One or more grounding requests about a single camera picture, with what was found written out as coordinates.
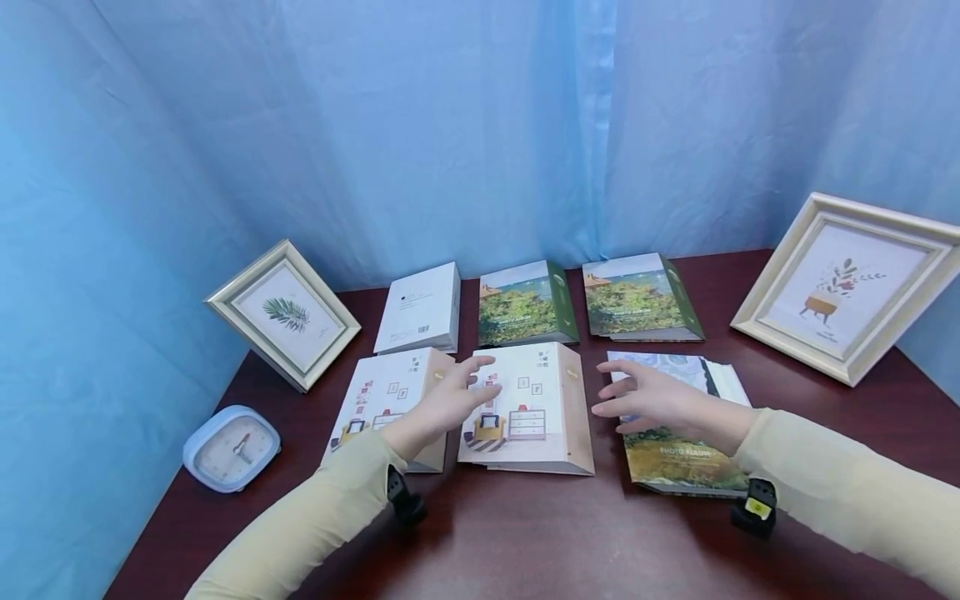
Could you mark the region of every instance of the person's left hand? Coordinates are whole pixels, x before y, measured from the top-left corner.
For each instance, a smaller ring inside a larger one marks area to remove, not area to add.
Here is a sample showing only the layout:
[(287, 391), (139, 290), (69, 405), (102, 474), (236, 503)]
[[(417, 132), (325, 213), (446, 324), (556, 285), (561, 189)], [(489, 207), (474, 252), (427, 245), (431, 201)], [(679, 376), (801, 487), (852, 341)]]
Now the person's left hand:
[(499, 385), (475, 390), (474, 373), (485, 365), (492, 365), (492, 356), (471, 356), (454, 365), (429, 394), (406, 415), (380, 430), (380, 435), (404, 460), (411, 460), (444, 433), (461, 426), (473, 409), (500, 394)]

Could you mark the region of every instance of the beige sleeve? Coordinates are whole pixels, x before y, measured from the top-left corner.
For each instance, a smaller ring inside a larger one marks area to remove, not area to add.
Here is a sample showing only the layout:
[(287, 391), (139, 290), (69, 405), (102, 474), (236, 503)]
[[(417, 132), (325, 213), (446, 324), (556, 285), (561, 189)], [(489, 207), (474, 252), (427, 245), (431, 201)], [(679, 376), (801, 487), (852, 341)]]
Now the beige sleeve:
[(206, 568), (191, 600), (286, 598), (387, 505), (387, 467), (407, 464), (378, 433), (344, 444), (312, 477), (247, 526)]
[(733, 457), (813, 531), (960, 598), (960, 490), (809, 420), (764, 409)]

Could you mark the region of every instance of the clock face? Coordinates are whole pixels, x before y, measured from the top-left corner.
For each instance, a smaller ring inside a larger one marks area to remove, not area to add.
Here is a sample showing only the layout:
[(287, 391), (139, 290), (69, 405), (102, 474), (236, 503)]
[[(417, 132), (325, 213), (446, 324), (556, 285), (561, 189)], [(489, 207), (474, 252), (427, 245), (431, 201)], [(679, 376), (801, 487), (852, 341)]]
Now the clock face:
[(272, 458), (273, 436), (253, 417), (241, 416), (227, 421), (200, 448), (194, 467), (224, 486), (243, 479)]

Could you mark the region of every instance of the black wrist device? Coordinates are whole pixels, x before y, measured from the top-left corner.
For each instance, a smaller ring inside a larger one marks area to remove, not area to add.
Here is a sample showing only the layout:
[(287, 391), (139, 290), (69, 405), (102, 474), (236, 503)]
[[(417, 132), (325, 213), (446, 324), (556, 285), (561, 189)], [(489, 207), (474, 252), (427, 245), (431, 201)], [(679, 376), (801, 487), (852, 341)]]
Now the black wrist device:
[(766, 479), (751, 479), (747, 497), (730, 511), (734, 527), (762, 540), (770, 539), (777, 524), (777, 489)]
[(394, 505), (396, 520), (413, 527), (426, 518), (426, 503), (418, 493), (410, 493), (403, 475), (390, 465), (387, 468), (387, 499)]

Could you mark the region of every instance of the cream picture frame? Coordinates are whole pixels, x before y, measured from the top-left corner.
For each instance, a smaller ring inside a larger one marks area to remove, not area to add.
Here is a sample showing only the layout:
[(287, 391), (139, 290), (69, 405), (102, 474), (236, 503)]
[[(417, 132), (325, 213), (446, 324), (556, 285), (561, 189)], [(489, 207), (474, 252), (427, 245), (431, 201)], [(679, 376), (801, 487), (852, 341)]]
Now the cream picture frame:
[(731, 326), (855, 386), (956, 277), (958, 245), (960, 227), (813, 193)]
[(283, 240), (204, 301), (302, 393), (360, 331), (290, 240)]

